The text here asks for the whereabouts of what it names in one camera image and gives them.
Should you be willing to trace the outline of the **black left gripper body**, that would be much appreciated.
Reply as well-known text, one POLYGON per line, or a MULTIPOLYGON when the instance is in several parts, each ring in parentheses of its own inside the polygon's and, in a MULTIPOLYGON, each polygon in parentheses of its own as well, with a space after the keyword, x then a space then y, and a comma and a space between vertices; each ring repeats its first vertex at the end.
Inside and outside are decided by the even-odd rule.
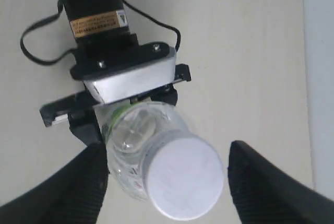
MULTIPOLYGON (((173 84, 174 86, 177 83, 184 81, 190 82, 191 80, 192 78, 189 66, 186 64, 177 64, 175 67, 174 81, 170 84, 173 84)), ((64 97, 62 99, 58 99, 54 102, 43 105, 40 109, 40 115, 45 127, 51 127, 61 121, 68 121, 69 113, 87 109, 95 109, 95 107, 113 104, 123 100, 130 100, 131 102, 144 101, 145 99, 150 98, 150 93, 154 89, 142 92, 138 95, 126 96, 120 99, 112 99, 110 102, 97 101, 97 99, 93 98, 90 92, 88 92, 86 89, 68 97, 64 97)))

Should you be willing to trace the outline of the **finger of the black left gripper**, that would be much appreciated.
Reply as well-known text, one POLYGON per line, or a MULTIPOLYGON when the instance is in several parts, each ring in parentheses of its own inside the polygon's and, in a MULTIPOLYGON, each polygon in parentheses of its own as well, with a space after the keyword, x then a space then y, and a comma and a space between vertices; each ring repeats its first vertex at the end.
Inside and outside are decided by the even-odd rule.
POLYGON ((178 101, 178 93, 177 90, 174 88, 173 84, 168 84, 154 89, 150 93, 150 98, 152 101, 159 101, 172 106, 176 106, 178 101))
POLYGON ((69 113, 68 121, 71 133, 86 146, 103 142, 94 109, 69 113))

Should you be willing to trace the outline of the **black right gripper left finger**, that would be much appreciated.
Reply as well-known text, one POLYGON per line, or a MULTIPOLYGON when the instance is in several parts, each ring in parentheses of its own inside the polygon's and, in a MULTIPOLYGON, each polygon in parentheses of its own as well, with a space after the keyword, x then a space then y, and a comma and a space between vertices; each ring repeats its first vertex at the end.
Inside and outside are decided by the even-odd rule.
POLYGON ((97 223, 108 177, 105 144, 92 144, 46 181, 1 206, 1 223, 97 223))

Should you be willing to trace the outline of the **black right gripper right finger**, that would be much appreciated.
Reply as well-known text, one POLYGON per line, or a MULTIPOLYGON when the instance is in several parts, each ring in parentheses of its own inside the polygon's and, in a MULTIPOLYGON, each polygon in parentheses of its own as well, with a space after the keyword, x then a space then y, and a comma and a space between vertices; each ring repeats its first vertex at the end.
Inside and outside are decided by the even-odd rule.
POLYGON ((241 140, 231 143, 228 183, 241 223, 333 223, 333 201, 274 166, 241 140))

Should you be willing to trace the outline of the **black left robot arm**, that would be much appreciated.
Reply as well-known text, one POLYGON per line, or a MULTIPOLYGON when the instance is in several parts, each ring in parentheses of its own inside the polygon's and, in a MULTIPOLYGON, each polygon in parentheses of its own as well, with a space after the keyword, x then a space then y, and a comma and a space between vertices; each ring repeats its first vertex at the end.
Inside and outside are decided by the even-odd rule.
POLYGON ((74 35, 73 80, 85 88, 45 104, 44 125, 69 122, 71 133, 85 145, 102 141, 96 107, 152 98, 177 103, 174 84, 190 81, 188 65, 178 64, 179 43, 156 41, 140 44, 129 30, 125 0, 60 0, 74 35))

